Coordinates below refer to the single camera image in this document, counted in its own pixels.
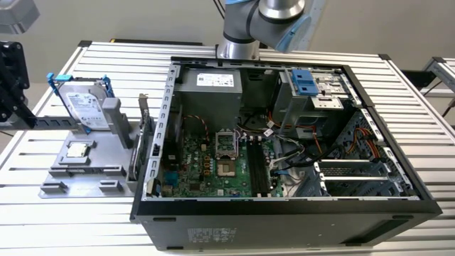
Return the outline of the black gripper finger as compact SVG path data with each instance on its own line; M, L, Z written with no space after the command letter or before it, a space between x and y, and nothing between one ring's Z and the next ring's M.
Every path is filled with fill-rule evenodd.
M10 89L10 84L2 81L2 130L32 130L38 118Z

